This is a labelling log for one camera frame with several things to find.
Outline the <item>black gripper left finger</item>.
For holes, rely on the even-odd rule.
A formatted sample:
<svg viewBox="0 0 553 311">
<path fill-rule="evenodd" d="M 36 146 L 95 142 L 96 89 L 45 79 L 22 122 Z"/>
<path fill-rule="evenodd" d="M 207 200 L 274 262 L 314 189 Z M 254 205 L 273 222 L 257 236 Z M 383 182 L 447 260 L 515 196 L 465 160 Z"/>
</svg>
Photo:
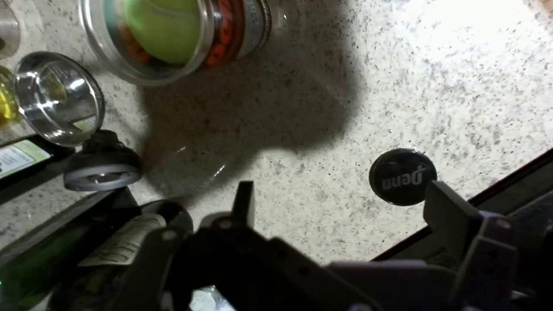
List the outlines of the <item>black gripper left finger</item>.
<svg viewBox="0 0 553 311">
<path fill-rule="evenodd" d="M 240 225 L 250 227 L 254 222 L 254 184 L 252 182 L 240 182 L 235 201 L 233 201 L 233 220 Z"/>
</svg>

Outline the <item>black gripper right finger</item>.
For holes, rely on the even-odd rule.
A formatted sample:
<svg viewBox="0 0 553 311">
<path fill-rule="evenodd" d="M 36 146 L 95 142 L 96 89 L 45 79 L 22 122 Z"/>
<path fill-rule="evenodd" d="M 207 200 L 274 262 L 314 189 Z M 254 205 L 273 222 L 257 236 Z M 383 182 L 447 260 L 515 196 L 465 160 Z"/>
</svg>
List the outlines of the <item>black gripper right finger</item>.
<svg viewBox="0 0 553 311">
<path fill-rule="evenodd" d="M 425 194 L 423 220 L 439 244 L 461 263 L 484 217 L 444 182 L 430 182 Z"/>
</svg>

